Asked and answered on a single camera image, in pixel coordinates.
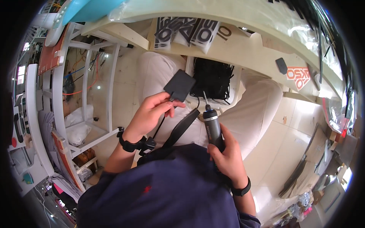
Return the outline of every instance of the window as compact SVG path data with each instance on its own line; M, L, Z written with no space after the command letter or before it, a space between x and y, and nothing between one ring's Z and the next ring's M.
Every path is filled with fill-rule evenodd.
M24 83L25 65L18 68L18 85Z
M24 44L23 51L28 51L30 47L30 44L27 42Z
M348 169L346 169L345 174L343 175L343 178L341 180L341 185L345 191L351 181L351 177L352 177L352 172L351 172L351 169L348 168Z

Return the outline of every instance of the teal object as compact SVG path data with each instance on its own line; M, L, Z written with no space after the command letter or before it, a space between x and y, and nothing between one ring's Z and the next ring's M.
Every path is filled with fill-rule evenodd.
M28 185L34 183L33 178L30 175L30 173L24 173L23 178L24 178L25 183L28 184Z
M104 17L125 0L72 0L67 6L62 25L69 22L94 22Z

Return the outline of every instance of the black wristwatch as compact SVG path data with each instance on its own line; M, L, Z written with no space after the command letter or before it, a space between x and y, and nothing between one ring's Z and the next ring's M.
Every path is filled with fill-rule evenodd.
M119 143L122 145L123 150L127 151L127 152L133 152L134 150L153 150L156 146L156 142L153 140L153 138L148 137L148 139L146 137L142 137L140 141L136 142L136 143L131 143L128 141L124 141L122 138L123 132L124 132L124 127L118 127L119 128L119 132L116 135L119 138Z
M247 179L249 180L247 186L244 189L235 189L235 188L231 188L231 192L233 195L235 196L243 196L244 194L246 194L247 192L249 192L250 188L251 188L251 181L250 178L247 177Z

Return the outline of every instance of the tiled floor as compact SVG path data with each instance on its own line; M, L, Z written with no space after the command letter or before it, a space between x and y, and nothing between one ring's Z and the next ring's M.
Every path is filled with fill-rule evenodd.
M118 126L128 126L139 107L135 88L136 59L143 52L144 50L134 47L133 49L122 48L119 53L120 55L122 53L122 56L118 58L113 83L113 129ZM99 121L95 124L104 129L108 64L110 62L107 58L105 66L100 70L99 79L88 91L88 104L94 105L94 116L99 117ZM90 76L88 84L91 85L93 82L94 78ZM76 87L81 84L82 80L79 80ZM72 103L74 108L82 105L78 96ZM303 156L317 122L325 125L320 106L283 98L268 130L256 148L244 160L252 183L251 191L256 204L257 217L264 227L270 225L270 218L296 202L296 197L284 200L278 197L278 193ZM88 135L87 141L97 135L98 133L93 130ZM93 147L99 165L105 165L117 143L118 139L114 135Z

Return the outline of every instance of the navy blue shirt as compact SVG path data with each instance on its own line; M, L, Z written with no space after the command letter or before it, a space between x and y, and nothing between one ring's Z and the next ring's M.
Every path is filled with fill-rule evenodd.
M167 156L123 173L103 172L78 201L77 226L260 227L256 217L237 211L206 148L189 144L152 153Z

